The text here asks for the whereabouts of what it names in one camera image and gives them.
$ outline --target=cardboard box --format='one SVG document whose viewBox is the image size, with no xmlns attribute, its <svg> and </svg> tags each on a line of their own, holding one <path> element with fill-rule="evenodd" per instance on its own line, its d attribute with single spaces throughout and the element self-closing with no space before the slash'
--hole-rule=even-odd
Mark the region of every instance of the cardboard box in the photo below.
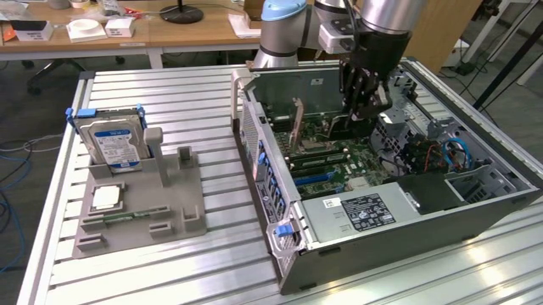
<svg viewBox="0 0 543 305">
<path fill-rule="evenodd" d="M 250 29 L 262 29 L 263 20 L 261 15 L 263 14 L 265 0 L 246 0 L 245 1 L 245 17 L 246 23 Z"/>
<path fill-rule="evenodd" d="M 50 21 L 13 20 L 11 26 L 21 41 L 49 41 L 55 31 Z"/>
<path fill-rule="evenodd" d="M 111 19 L 106 24 L 109 37 L 133 37 L 135 29 L 133 18 Z"/>
</svg>

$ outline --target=hard drive label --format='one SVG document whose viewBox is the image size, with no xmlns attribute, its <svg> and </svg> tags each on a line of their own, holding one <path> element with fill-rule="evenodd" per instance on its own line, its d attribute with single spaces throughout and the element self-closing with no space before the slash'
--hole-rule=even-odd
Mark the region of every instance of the hard drive label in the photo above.
<svg viewBox="0 0 543 305">
<path fill-rule="evenodd" d="M 397 222 L 379 194 L 345 200 L 342 204 L 359 232 Z"/>
<path fill-rule="evenodd" d="M 137 146 L 130 143 L 133 134 L 129 129 L 95 132 L 95 137 L 106 162 L 113 167 L 126 168 L 139 163 Z"/>
</svg>

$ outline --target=hard drive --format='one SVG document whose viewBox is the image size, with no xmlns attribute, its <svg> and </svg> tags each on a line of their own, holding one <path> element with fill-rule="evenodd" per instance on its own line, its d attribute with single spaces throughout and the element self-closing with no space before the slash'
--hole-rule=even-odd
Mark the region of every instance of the hard drive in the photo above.
<svg viewBox="0 0 543 305">
<path fill-rule="evenodd" d="M 141 160 L 151 157 L 143 140 L 143 107 L 114 111 L 81 109 L 75 116 L 73 114 L 69 108 L 67 121 L 87 146 L 93 164 L 107 164 L 113 173 L 141 170 Z"/>
</svg>

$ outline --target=metal rail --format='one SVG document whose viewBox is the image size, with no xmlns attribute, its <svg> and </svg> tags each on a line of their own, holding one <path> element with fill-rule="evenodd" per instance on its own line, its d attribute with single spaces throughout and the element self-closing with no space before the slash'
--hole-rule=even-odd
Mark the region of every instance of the metal rail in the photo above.
<svg viewBox="0 0 543 305">
<path fill-rule="evenodd" d="M 230 75 L 241 67 L 99 72 L 94 79 L 81 81 L 74 107 L 114 109 L 142 103 L 149 124 L 165 130 L 165 154 L 187 144 L 199 153 L 210 232 L 189 240 L 73 259 L 90 156 L 69 128 L 19 304 L 542 302 L 541 203 L 465 243 L 302 294 L 278 294 L 230 129 Z"/>
</svg>

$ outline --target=motherboard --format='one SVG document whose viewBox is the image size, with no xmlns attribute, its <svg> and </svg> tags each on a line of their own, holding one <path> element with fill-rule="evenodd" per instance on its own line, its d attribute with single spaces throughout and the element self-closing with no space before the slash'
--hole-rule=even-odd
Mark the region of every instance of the motherboard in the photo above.
<svg viewBox="0 0 543 305">
<path fill-rule="evenodd" d="M 277 142 L 303 200 L 378 186 L 391 175 L 370 141 L 333 132 L 337 118 L 322 114 L 294 124 L 275 120 Z"/>
</svg>

